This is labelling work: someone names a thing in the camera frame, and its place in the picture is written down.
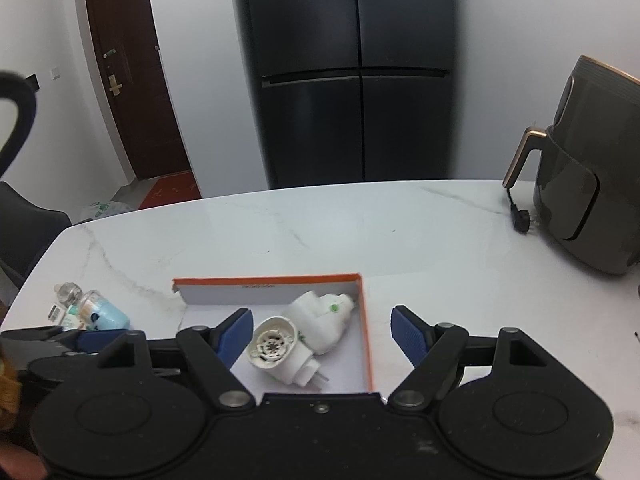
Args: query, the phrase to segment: door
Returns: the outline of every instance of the door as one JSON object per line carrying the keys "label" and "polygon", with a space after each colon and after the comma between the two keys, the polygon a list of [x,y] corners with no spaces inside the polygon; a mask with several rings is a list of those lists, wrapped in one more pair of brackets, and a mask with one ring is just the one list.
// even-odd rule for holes
{"label": "door", "polygon": [[362,181],[357,76],[266,86],[262,110],[276,187]]}
{"label": "door", "polygon": [[451,77],[363,76],[365,178],[447,178]]}
{"label": "door", "polygon": [[86,0],[95,55],[140,179],[190,169],[160,62],[149,0]]}
{"label": "door", "polygon": [[260,76],[358,66],[355,0],[249,0]]}
{"label": "door", "polygon": [[455,0],[358,0],[362,65],[451,70]]}

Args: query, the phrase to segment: air fryer handle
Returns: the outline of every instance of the air fryer handle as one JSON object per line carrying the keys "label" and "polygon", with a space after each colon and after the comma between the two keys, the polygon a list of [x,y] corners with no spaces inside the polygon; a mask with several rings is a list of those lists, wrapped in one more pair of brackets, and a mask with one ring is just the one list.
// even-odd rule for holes
{"label": "air fryer handle", "polygon": [[511,189],[513,187],[531,150],[542,150],[545,145],[545,141],[545,131],[538,130],[536,128],[527,128],[524,130],[520,145],[516,150],[516,154],[513,155],[511,165],[509,166],[507,174],[504,176],[504,180],[502,181],[503,187],[506,189]]}
{"label": "air fryer handle", "polygon": [[0,72],[0,99],[9,99],[18,107],[14,129],[0,149],[0,177],[9,169],[27,140],[36,117],[36,96],[24,78],[11,72]]}

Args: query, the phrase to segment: refrigerator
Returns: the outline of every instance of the refrigerator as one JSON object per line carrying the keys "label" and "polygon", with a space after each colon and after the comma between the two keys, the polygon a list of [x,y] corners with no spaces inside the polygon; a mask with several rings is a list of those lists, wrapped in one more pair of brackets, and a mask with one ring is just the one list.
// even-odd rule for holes
{"label": "refrigerator", "polygon": [[454,0],[246,0],[272,187],[446,178]]}

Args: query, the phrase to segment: plastic bag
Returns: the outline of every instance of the plastic bag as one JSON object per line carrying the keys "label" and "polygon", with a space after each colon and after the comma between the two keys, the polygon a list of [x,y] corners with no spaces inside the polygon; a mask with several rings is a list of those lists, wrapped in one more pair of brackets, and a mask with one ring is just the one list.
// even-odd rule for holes
{"label": "plastic bag", "polygon": [[133,211],[133,209],[122,202],[94,202],[82,209],[80,221],[107,218],[107,216],[129,213],[131,211]]}

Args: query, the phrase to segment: screw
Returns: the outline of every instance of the screw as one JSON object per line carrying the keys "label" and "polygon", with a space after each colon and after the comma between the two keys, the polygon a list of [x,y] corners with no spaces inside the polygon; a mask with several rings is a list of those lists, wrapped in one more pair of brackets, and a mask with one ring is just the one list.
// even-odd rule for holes
{"label": "screw", "polygon": [[249,403],[251,396],[242,390],[229,390],[218,397],[220,404],[228,408],[242,408]]}
{"label": "screw", "polygon": [[394,404],[401,408],[415,408],[424,402],[424,395],[415,390],[402,390],[394,395]]}

